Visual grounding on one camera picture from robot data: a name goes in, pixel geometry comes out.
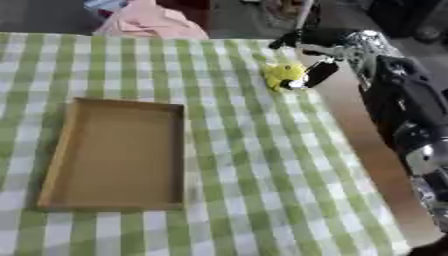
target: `floor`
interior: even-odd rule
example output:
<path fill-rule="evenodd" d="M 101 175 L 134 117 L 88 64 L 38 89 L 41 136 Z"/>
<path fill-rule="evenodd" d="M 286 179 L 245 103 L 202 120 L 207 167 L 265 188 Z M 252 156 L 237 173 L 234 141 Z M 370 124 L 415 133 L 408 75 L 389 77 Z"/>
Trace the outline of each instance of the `floor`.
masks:
<path fill-rule="evenodd" d="M 376 28 L 349 0 L 322 0 L 323 26 Z M 0 31 L 89 34 L 98 21 L 82 7 L 82 0 L 0 0 Z M 212 38 L 274 38 L 281 29 L 266 27 L 258 7 L 238 0 L 211 0 L 208 32 Z M 412 39 L 393 40 L 408 56 L 416 57 L 443 84 L 448 70 L 448 51 Z M 380 141 L 360 102 L 353 74 L 338 73 L 336 84 L 318 87 L 360 156 L 379 191 L 393 211 L 410 245 L 434 241 L 441 234 L 411 193 L 404 171 L 394 154 Z"/>

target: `robotic arm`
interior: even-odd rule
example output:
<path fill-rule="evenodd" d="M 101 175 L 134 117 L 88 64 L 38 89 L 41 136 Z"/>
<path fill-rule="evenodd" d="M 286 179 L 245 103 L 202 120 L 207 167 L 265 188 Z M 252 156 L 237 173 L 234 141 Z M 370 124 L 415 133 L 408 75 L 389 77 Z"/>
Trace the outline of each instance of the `robotic arm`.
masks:
<path fill-rule="evenodd" d="M 448 90 L 432 84 L 416 62 L 376 31 L 297 30 L 269 47 L 283 45 L 348 61 L 378 133 L 404 165 L 434 223 L 448 233 Z M 327 69 L 325 77 L 336 70 Z"/>

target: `yellow plush toy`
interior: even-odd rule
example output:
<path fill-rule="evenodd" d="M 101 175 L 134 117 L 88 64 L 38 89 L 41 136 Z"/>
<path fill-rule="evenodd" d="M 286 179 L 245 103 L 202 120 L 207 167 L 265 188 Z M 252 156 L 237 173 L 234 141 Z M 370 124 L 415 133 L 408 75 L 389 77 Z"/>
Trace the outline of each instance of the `yellow plush toy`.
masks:
<path fill-rule="evenodd" d="M 280 88 L 292 90 L 305 87 L 307 79 L 305 70 L 306 68 L 299 62 L 266 64 L 262 67 L 266 84 L 276 92 L 280 91 Z"/>

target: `green checkered tablecloth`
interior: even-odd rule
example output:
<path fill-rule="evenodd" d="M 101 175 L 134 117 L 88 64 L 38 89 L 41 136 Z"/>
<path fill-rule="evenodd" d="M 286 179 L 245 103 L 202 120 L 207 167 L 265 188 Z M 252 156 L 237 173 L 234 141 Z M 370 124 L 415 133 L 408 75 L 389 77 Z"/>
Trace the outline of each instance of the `green checkered tablecloth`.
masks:
<path fill-rule="evenodd" d="M 0 34 L 0 255 L 395 255 L 408 247 L 314 90 L 263 40 Z M 33 208 L 73 97 L 186 106 L 183 211 Z"/>

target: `cardboard tray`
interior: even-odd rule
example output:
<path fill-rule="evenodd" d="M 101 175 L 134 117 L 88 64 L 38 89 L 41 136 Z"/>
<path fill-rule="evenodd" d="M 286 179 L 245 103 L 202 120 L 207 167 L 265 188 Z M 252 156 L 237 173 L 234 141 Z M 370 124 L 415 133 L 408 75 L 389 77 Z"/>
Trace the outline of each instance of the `cardboard tray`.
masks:
<path fill-rule="evenodd" d="M 38 206 L 180 207 L 183 115 L 182 105 L 75 99 Z"/>

